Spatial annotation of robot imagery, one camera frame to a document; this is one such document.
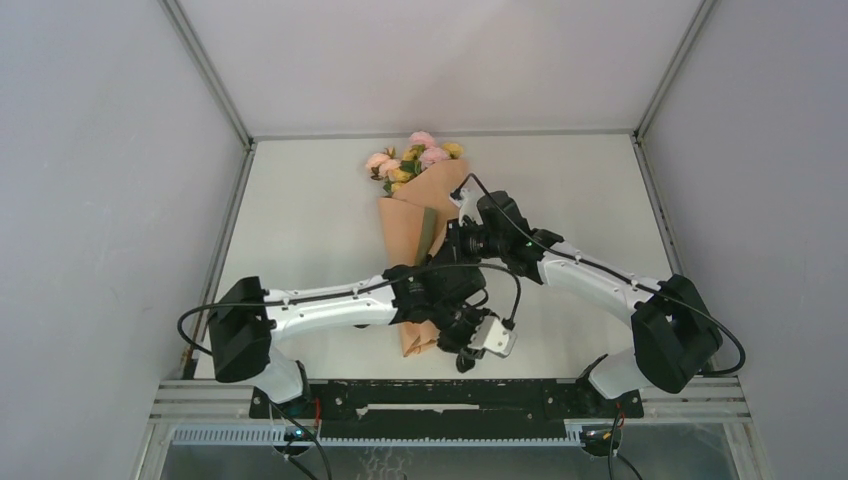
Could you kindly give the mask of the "two-sided peach green wrapping paper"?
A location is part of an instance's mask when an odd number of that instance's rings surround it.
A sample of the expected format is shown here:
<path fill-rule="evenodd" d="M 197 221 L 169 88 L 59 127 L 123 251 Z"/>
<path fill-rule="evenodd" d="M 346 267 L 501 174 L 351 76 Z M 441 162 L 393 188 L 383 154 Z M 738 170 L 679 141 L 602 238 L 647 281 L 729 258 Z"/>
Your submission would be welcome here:
<path fill-rule="evenodd" d="M 464 159 L 434 164 L 389 197 L 377 200 L 391 267 L 421 265 L 441 247 L 447 223 L 458 217 L 451 193 L 469 173 Z"/>

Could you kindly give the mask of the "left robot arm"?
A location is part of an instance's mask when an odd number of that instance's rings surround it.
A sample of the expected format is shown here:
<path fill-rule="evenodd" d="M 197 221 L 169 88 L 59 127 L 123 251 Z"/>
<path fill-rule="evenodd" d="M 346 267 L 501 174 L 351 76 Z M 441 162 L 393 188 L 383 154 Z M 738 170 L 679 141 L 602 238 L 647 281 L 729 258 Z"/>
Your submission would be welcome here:
<path fill-rule="evenodd" d="M 431 322 L 441 331 L 456 326 L 468 298 L 486 286 L 474 264 L 398 265 L 354 283 L 311 290 L 266 289 L 258 277 L 239 280 L 218 302 L 181 314 L 206 314 L 209 344 L 196 350 L 212 359 L 222 384 L 252 385 L 290 417 L 305 414 L 313 394 L 302 364 L 277 343 L 313 331 L 354 326 Z"/>

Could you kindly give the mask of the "pink fake flower stem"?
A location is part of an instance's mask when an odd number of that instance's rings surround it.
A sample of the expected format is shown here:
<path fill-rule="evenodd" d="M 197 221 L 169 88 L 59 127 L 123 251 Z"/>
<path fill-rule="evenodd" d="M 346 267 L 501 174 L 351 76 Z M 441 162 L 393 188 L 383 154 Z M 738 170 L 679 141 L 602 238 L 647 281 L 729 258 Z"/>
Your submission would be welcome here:
<path fill-rule="evenodd" d="M 440 143 L 430 133 L 417 131 L 410 135 L 400 154 L 394 147 L 387 147 L 372 154 L 364 168 L 372 180 L 392 188 L 409 183 L 437 163 L 459 159 L 464 153 L 458 143 Z"/>

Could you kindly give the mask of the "black ribbon with gold text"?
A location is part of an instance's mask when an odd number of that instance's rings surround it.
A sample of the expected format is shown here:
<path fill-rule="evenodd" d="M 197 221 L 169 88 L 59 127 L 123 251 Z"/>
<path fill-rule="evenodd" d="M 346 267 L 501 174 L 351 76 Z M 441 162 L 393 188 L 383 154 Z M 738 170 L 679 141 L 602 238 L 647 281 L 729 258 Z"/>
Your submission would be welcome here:
<path fill-rule="evenodd" d="M 488 302 L 490 296 L 486 289 L 482 290 L 483 298 L 474 303 L 470 303 L 466 301 L 464 303 L 464 307 L 462 310 L 462 328 L 464 330 L 464 336 L 467 341 L 471 339 L 471 336 L 474 334 L 476 329 L 481 325 L 484 317 L 490 312 L 489 309 L 485 307 Z M 477 353 L 473 353 L 470 347 L 462 347 L 457 355 L 456 359 L 456 368 L 460 373 L 466 373 L 473 369 L 476 365 L 476 360 L 480 358 L 481 355 Z"/>

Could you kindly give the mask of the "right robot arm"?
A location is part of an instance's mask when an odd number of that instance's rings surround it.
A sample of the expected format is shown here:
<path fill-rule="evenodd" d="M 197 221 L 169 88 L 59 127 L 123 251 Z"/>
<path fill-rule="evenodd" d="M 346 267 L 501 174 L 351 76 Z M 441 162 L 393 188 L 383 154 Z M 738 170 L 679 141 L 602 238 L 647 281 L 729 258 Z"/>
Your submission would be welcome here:
<path fill-rule="evenodd" d="M 633 390 L 677 394 L 698 375 L 732 375 L 744 365 L 741 342 L 709 313 L 687 277 L 657 280 L 586 256 L 562 236 L 531 228 L 504 191 L 475 197 L 458 188 L 450 199 L 459 217 L 447 239 L 461 258 L 496 258 L 512 274 L 565 288 L 629 327 L 630 348 L 602 355 L 581 373 L 578 402 L 587 414 L 605 415 Z"/>

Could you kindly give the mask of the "yellow fake flower stem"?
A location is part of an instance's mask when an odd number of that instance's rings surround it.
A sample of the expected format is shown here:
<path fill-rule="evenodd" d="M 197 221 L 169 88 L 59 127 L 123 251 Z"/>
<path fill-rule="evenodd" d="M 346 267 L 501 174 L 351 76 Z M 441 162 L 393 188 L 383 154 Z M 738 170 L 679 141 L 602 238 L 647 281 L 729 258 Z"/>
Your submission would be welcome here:
<path fill-rule="evenodd" d="M 434 147 L 415 144 L 408 147 L 399 158 L 395 156 L 394 149 L 389 149 L 386 151 L 389 158 L 373 167 L 372 173 L 382 182 L 383 191 L 390 196 L 431 166 L 446 160 L 460 159 L 464 153 L 464 147 L 458 143 Z"/>

